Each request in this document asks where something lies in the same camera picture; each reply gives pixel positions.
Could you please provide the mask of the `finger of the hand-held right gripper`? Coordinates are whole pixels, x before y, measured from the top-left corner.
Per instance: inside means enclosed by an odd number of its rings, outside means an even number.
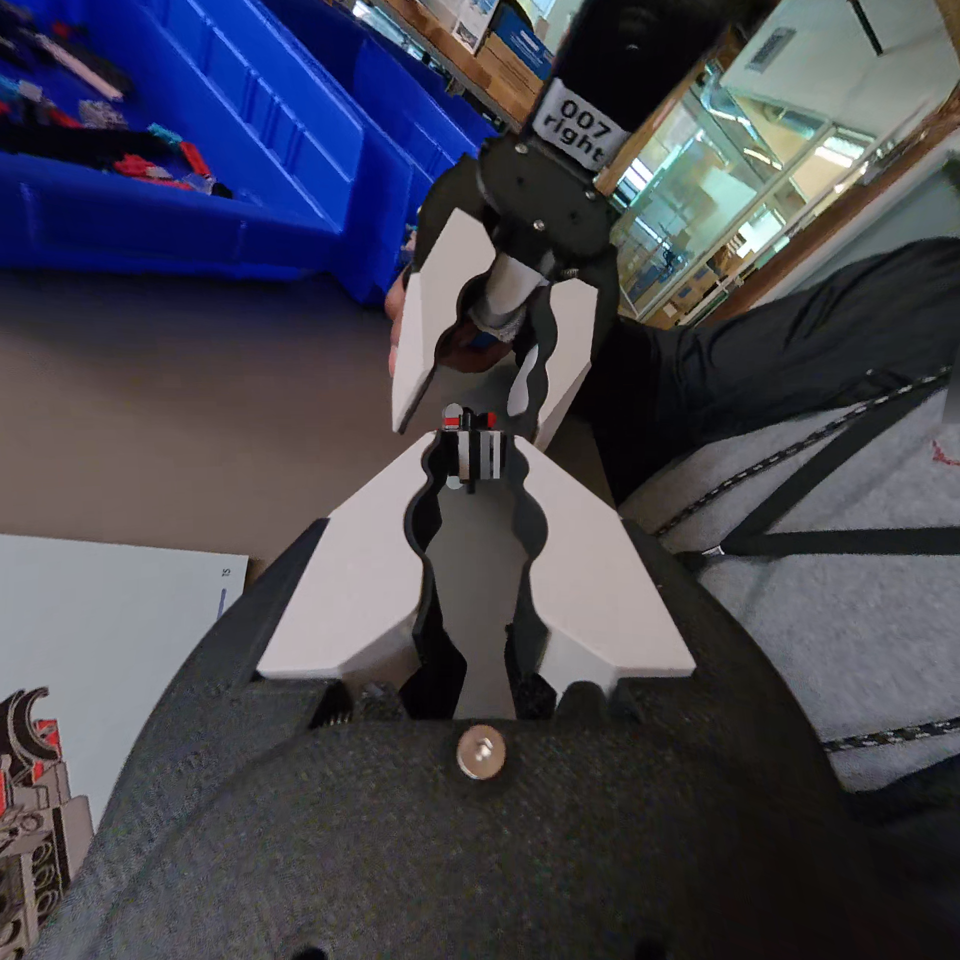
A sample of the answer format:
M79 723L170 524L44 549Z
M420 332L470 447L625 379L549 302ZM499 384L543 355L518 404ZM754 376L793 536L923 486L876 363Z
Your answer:
M483 223L455 208L423 265L411 273L392 376L391 428L405 432L437 367L437 352L459 320L464 289L492 268L495 248Z
M513 432L545 452L592 366L598 290L580 279L538 288L527 319L534 344L510 387Z

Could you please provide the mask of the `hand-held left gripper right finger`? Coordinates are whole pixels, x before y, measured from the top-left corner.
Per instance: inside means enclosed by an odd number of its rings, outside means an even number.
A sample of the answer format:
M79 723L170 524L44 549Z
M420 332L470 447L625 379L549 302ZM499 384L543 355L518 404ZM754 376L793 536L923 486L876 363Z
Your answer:
M605 698L623 680L695 670L618 513L534 448L509 438L511 528L525 562L509 626L518 714L552 714L576 684Z

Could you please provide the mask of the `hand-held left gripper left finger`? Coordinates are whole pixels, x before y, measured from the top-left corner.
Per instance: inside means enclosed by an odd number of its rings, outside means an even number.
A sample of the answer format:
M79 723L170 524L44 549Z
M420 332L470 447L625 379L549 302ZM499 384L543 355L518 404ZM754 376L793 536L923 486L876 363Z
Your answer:
M333 510L261 655L269 680L322 679L352 693L388 683L407 711L454 711L466 661L448 637L426 547L448 476L428 432Z

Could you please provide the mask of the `grey brick model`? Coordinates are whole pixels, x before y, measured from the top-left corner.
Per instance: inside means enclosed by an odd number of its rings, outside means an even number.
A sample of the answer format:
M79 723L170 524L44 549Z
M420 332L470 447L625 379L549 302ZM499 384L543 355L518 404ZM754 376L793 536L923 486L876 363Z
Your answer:
M505 448L495 412L450 403L442 409L441 434L448 489L472 495L477 483L502 478Z

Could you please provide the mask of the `blue plastic bin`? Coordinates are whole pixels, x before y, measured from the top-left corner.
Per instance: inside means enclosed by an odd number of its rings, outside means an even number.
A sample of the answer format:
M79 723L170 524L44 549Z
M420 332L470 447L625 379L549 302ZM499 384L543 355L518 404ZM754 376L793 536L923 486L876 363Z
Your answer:
M338 271L367 134L266 2L12 2L131 83L133 134L192 144L226 196L2 150L2 266L290 281Z
M350 13L324 2L265 2L337 82L363 129L341 245L330 272L362 305L386 294L429 189L494 126L444 81Z

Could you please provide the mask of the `person's right hand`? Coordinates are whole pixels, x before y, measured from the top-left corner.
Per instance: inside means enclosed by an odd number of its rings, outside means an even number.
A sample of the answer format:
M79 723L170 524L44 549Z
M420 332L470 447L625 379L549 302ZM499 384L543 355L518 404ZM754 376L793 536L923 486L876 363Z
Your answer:
M402 318L406 299L407 286L410 279L410 268L407 267L391 284L384 301L384 312L391 322L390 351L388 369L391 378L395 375L399 346L402 334Z

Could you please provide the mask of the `blue printed box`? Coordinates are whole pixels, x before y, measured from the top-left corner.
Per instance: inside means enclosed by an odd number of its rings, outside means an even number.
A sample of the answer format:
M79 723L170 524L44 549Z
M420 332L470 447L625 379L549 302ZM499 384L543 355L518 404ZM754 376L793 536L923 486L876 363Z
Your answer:
M534 27L517 1L499 1L490 23L489 34L498 37L540 80L546 80L553 67L553 54L536 35Z

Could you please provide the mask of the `brick instruction booklet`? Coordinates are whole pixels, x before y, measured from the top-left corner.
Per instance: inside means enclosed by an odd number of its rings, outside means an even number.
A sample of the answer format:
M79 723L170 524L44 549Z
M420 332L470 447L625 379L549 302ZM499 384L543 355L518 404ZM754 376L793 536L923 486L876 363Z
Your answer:
M248 564L2 535L2 958L38 941L143 725Z

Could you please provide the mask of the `person's grey shirt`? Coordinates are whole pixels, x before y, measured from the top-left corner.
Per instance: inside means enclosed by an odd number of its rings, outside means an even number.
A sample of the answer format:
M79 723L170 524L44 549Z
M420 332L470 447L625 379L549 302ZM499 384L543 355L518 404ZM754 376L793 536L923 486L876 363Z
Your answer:
M758 537L958 528L958 422L947 386L904 393L911 407ZM620 507L673 554L707 553L832 442L890 407L851 406L726 438L672 462ZM744 627L786 681L849 792L890 786L958 756L958 729L883 743L909 727L958 720L958 554L709 558L698 582Z

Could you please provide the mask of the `pile of loose bricks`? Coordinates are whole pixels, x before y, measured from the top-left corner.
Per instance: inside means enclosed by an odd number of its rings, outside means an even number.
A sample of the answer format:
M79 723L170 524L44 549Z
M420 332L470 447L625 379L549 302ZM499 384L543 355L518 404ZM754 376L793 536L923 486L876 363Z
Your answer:
M95 53L85 25L2 2L1 150L142 184L234 198L199 149L167 126L132 126L132 78Z

